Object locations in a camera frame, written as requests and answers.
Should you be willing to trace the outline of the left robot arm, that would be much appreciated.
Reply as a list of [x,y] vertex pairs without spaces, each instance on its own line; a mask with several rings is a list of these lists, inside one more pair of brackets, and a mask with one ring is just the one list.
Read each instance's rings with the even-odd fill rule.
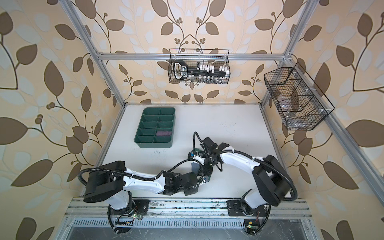
[[183,192],[185,196],[198,192],[203,182],[204,166],[197,162],[199,170],[186,174],[174,170],[187,163],[181,161],[168,171],[149,175],[125,167],[124,161],[115,161],[95,168],[81,170],[79,181],[86,187],[85,203],[108,203],[114,210],[132,209],[132,191],[145,191],[156,195],[172,196]]

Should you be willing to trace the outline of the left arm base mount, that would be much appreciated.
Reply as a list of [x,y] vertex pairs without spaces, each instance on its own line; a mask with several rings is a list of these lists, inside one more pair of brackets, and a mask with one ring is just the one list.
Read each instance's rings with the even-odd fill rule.
[[149,210],[150,201],[147,199],[133,199],[129,202],[128,206],[121,210],[114,210],[112,207],[108,208],[109,216],[121,216],[121,215],[146,215]]

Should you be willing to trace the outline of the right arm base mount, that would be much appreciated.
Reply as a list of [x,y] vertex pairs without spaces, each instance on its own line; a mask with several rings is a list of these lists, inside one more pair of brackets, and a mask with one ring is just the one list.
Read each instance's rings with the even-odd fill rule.
[[228,200],[227,209],[230,217],[265,217],[268,213],[268,206],[253,209],[243,200]]

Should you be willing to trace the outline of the purple sock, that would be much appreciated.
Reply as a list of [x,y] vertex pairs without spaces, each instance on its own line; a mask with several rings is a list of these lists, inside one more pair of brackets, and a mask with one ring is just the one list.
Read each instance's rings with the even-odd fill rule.
[[170,137],[172,135],[172,131],[157,131],[157,137]]

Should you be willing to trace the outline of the green divided tray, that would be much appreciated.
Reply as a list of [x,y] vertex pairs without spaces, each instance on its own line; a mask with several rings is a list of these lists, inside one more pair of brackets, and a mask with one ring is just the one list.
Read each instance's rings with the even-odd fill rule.
[[[142,149],[167,149],[173,145],[175,108],[145,108],[134,142]],[[157,137],[157,131],[172,131],[170,137]]]

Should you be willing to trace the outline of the blue striped sock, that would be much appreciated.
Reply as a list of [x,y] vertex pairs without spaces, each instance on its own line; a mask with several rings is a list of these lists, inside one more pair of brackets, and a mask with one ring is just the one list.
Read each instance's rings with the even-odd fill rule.
[[196,160],[202,165],[204,165],[205,158],[206,153],[204,152],[204,150],[199,148],[194,148],[190,153],[188,153],[189,160]]

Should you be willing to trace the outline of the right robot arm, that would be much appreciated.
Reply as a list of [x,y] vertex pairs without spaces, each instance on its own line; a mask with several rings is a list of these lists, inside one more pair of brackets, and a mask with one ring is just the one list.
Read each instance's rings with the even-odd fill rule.
[[282,201],[292,202],[298,198],[293,180],[274,156],[253,157],[235,150],[229,144],[218,145],[209,137],[199,141],[202,148],[196,148],[193,142],[193,150],[189,153],[192,159],[201,164],[198,176],[210,178],[213,168],[222,171],[223,164],[253,176],[256,187],[241,197],[236,208],[243,215],[252,216],[260,206],[277,207]]

